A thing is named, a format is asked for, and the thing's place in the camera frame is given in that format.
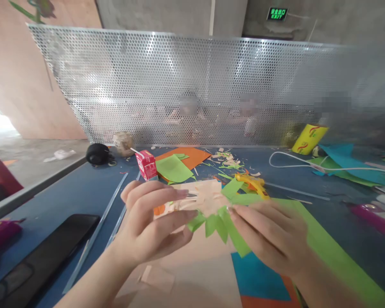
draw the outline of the fingernail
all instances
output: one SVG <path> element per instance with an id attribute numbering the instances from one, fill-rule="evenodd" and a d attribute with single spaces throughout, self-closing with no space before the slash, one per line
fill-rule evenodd
<path id="1" fill-rule="evenodd" d="M 187 197 L 188 190 L 177 190 L 177 198 L 184 199 Z"/>
<path id="2" fill-rule="evenodd" d="M 232 220 L 237 218 L 237 213 L 232 207 L 227 207 L 227 211 L 230 213 L 230 217 Z"/>

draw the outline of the floor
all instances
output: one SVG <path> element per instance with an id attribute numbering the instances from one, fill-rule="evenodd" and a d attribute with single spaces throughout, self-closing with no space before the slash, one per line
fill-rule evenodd
<path id="1" fill-rule="evenodd" d="M 24 187 L 34 185 L 85 155 L 87 140 L 23 139 L 9 119 L 0 114 L 0 159 L 15 160 L 8 168 Z M 76 154 L 63 159 L 43 162 L 54 152 L 74 150 Z"/>

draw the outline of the hand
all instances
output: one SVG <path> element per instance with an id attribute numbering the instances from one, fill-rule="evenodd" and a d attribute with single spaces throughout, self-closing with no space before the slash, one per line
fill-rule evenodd
<path id="1" fill-rule="evenodd" d="M 228 210 L 251 250 L 274 271 L 293 278 L 308 264 L 307 225 L 297 213 L 273 201 Z"/>
<path id="2" fill-rule="evenodd" d="M 121 193 L 127 207 L 125 222 L 111 244 L 118 259 L 135 267 L 186 245 L 193 237 L 191 231 L 184 227 L 183 231 L 173 232 L 197 216 L 196 210 L 175 211 L 155 220 L 153 217 L 155 207 L 185 199 L 187 194 L 188 190 L 176 190 L 158 181 L 129 183 Z"/>

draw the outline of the finger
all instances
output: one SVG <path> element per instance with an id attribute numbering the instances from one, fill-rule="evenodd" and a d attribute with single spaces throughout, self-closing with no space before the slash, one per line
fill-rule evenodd
<path id="1" fill-rule="evenodd" d="M 133 206 L 132 209 L 132 223 L 140 224 L 140 222 L 145 222 L 148 220 L 148 223 L 153 218 L 153 209 L 160 205 L 163 205 L 170 201 L 185 199 L 188 194 L 188 190 L 176 190 L 172 187 L 164 186 L 167 188 L 154 190 L 147 193 L 146 195 L 141 196 Z"/>
<path id="2" fill-rule="evenodd" d="M 149 181 L 146 183 L 138 184 L 133 189 L 129 190 L 127 193 L 127 201 L 124 201 L 126 204 L 129 204 L 130 207 L 133 207 L 138 199 L 142 196 L 151 193 L 155 190 L 160 190 L 163 188 L 174 189 L 171 186 L 165 185 L 159 181 Z"/>
<path id="3" fill-rule="evenodd" d="M 280 251 L 249 226 L 233 209 L 228 209 L 228 211 L 239 234 L 261 261 L 270 267 L 273 267 L 274 264 L 283 264 L 285 256 Z"/>
<path id="4" fill-rule="evenodd" d="M 278 202 L 274 202 L 272 200 L 267 200 L 265 203 L 269 204 L 271 207 L 275 208 L 277 211 L 279 211 L 280 213 L 282 213 L 283 215 L 285 215 L 288 218 L 296 218 L 299 216 L 297 211 L 290 209 L 290 208 L 287 208 L 287 207 L 283 207 Z"/>
<path id="5" fill-rule="evenodd" d="M 250 208 L 256 210 L 257 212 L 265 215 L 285 231 L 292 230 L 291 219 L 286 217 L 283 213 L 277 210 L 269 202 L 259 202 L 254 203 L 249 206 Z"/>
<path id="6" fill-rule="evenodd" d="M 157 252 L 153 256 L 153 259 L 160 259 L 184 247 L 191 241 L 192 237 L 193 233 L 187 226 L 184 227 L 183 231 L 170 234 L 158 246 Z"/>
<path id="7" fill-rule="evenodd" d="M 181 210 L 164 215 L 150 223 L 140 234 L 139 240 L 157 249 L 172 232 L 196 217 L 196 210 Z"/>
<path id="8" fill-rule="evenodd" d="M 286 253 L 289 246 L 289 235 L 278 224 L 262 213 L 246 206 L 234 205 L 233 208 L 247 223 L 263 235 L 281 252 Z"/>
<path id="9" fill-rule="evenodd" d="M 129 184 L 127 184 L 127 186 L 121 192 L 121 195 L 120 195 L 121 200 L 124 201 L 124 203 L 127 203 L 127 198 L 130 191 L 132 191 L 134 188 L 140 185 L 141 185 L 141 182 L 139 181 L 131 181 Z"/>

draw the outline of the yellow cup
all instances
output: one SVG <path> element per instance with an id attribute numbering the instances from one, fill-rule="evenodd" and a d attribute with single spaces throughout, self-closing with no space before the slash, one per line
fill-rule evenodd
<path id="1" fill-rule="evenodd" d="M 292 152 L 308 155 L 318 142 L 324 137 L 328 127 L 313 126 L 307 124 L 301 135 L 295 141 Z"/>

